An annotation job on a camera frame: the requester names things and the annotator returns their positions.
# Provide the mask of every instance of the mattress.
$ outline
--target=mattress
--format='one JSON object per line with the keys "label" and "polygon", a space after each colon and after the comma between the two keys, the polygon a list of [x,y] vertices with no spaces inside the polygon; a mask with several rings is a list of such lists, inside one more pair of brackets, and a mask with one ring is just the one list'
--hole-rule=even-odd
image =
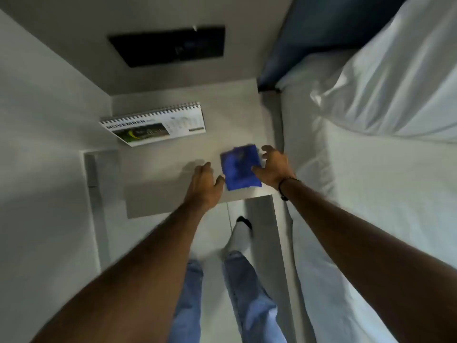
{"label": "mattress", "polygon": [[[457,146],[361,135],[318,116],[309,97],[314,81],[347,57],[305,61],[278,85],[284,148],[297,176],[351,213],[457,267]],[[395,342],[295,208],[288,208],[295,264],[317,342]]]}

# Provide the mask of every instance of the jeans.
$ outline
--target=jeans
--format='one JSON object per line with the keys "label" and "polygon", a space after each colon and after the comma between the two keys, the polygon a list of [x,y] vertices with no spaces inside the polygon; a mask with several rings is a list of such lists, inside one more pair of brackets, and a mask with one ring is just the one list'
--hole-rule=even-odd
{"label": "jeans", "polygon": [[[277,306],[260,284],[249,261],[240,252],[230,252],[223,260],[222,268],[243,343],[285,343],[276,322]],[[190,260],[169,343],[200,341],[202,281],[200,264]]]}

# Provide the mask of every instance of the pillow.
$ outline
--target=pillow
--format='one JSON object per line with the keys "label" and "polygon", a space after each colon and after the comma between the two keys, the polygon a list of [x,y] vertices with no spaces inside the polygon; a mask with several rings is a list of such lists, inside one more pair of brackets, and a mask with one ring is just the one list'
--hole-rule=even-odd
{"label": "pillow", "polygon": [[408,0],[311,98],[336,125],[457,142],[457,0]]}

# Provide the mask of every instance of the blue headboard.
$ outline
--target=blue headboard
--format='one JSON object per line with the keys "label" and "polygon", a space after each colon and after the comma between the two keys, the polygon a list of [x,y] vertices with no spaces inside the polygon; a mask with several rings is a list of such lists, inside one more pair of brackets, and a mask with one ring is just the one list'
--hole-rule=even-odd
{"label": "blue headboard", "polygon": [[308,54],[360,48],[405,0],[294,0],[262,74],[259,90],[276,82]]}

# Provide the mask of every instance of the blue wallet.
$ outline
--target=blue wallet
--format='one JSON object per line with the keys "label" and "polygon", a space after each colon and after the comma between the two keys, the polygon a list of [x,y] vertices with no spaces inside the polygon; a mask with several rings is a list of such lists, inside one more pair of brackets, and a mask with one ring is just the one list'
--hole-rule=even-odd
{"label": "blue wallet", "polygon": [[260,166],[260,157],[254,144],[236,147],[221,154],[222,173],[228,190],[244,187],[261,187],[262,182],[251,170],[252,166]]}

